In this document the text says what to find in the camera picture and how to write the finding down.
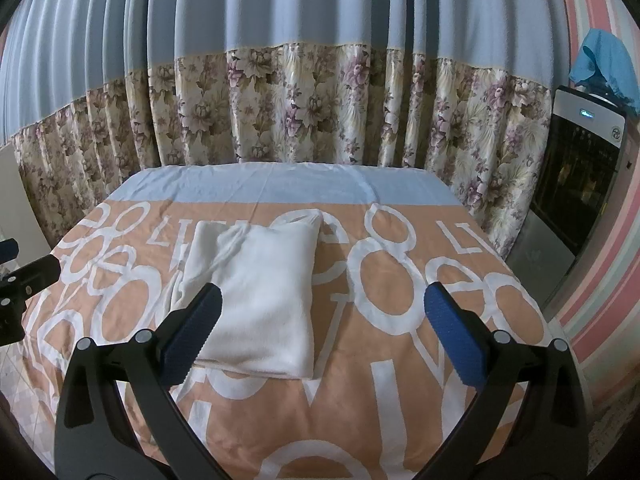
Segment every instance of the floral pattern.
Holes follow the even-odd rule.
[[[506,256],[550,114],[550,89],[499,68],[366,44],[286,43],[130,72],[14,143],[53,243],[141,168],[313,161],[433,171]]]

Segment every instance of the striped wall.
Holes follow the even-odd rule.
[[[626,46],[640,75],[640,30],[621,0],[565,0],[572,60],[590,28]],[[594,265],[556,319],[571,340],[595,410],[640,381],[640,156]]]

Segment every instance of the white towel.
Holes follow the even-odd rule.
[[[318,210],[272,227],[198,222],[171,307],[186,307],[207,282],[222,291],[222,315],[197,363],[264,377],[312,377],[311,275],[321,223]]]

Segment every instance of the folded towel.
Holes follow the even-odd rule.
[[[640,92],[636,72],[624,43],[610,32],[592,28],[582,42],[569,78],[588,87],[589,79],[604,78],[613,93],[640,114]]]
[[[222,315],[196,362],[264,377],[310,379],[311,275],[320,211],[272,227],[198,222],[171,310],[204,283],[222,291]]]

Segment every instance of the bed sheet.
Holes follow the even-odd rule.
[[[321,209],[324,219],[312,283],[314,378],[267,380],[194,366],[172,390],[233,478],[404,479],[417,472],[474,394],[424,319],[430,282],[443,282],[491,329],[529,344],[550,341],[534,301],[425,171],[267,163],[146,170],[65,236],[53,251],[60,281],[28,304],[21,379],[36,399],[39,433],[52,435],[81,337],[120,342],[162,321],[158,305],[169,301],[199,220],[269,225],[306,208]],[[119,387],[143,449],[162,460],[130,386]],[[523,392],[514,391],[486,457],[505,441]],[[49,437],[37,443],[51,460],[52,444]]]

